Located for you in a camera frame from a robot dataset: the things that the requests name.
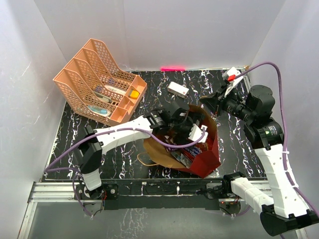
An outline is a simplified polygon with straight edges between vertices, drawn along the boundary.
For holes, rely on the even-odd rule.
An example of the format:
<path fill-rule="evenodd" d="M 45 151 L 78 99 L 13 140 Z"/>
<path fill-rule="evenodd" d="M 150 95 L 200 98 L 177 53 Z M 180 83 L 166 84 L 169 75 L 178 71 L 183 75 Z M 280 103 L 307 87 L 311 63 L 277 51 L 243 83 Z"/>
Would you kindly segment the red candy bag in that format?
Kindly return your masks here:
<path fill-rule="evenodd" d="M 181 149 L 183 155 L 193 161 L 195 157 L 205 151 L 210 151 L 213 146 L 213 139 L 208 138 L 205 143 L 197 143 L 193 146 Z"/>

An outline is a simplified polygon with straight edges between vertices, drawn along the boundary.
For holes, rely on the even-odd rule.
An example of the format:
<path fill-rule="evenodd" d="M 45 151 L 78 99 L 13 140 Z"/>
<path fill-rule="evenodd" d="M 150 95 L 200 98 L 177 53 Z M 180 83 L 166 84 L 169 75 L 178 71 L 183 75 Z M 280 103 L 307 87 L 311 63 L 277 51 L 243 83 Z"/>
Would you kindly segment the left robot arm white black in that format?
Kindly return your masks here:
<path fill-rule="evenodd" d="M 82 194 L 89 199 L 107 197 L 99 173 L 102 155 L 123 144 L 152 138 L 159 144 L 180 149 L 205 142 L 207 127 L 197 123 L 190 106 L 174 101 L 168 107 L 155 108 L 126 123 L 103 129 L 85 128 L 85 137 L 74 149 L 82 175 Z"/>

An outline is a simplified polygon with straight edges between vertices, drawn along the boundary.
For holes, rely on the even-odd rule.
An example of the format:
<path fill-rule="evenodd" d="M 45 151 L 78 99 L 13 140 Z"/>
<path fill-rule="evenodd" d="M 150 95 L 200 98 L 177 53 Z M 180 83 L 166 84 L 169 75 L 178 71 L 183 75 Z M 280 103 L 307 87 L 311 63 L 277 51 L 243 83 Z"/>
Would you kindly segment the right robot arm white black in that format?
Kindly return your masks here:
<path fill-rule="evenodd" d="M 225 92 L 226 87 L 222 87 L 199 101 L 216 116 L 227 112 L 244 121 L 245 135 L 263 165 L 272 196 L 260 191 L 240 172 L 223 177 L 223 194 L 244 199 L 259 215 L 263 228 L 271 236 L 317 224 L 317 213 L 297 194 L 286 176 L 284 132 L 271 117 L 275 104 L 272 90 L 255 85 L 245 101 L 236 93 L 227 95 Z"/>

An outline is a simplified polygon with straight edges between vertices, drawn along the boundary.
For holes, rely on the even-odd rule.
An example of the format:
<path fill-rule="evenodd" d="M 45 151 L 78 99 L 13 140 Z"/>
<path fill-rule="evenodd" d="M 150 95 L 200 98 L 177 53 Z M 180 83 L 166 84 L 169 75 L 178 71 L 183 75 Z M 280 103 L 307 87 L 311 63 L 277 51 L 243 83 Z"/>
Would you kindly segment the red brown paper bag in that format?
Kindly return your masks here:
<path fill-rule="evenodd" d="M 214 141 L 210 151 L 205 151 L 197 155 L 195 159 L 191 161 L 191 166 L 186 168 L 183 164 L 177 161 L 170 152 L 166 151 L 165 146 L 157 142 L 155 139 L 151 137 L 147 138 L 144 140 L 143 145 L 146 153 L 156 165 L 205 178 L 221 165 L 218 152 L 217 125 L 215 120 L 213 120 L 211 116 L 209 116 L 209 114 L 200 106 L 189 105 L 189 107 L 189 111 L 202 113 L 202 123 L 199 126 L 207 126 L 208 138 L 211 138 Z"/>

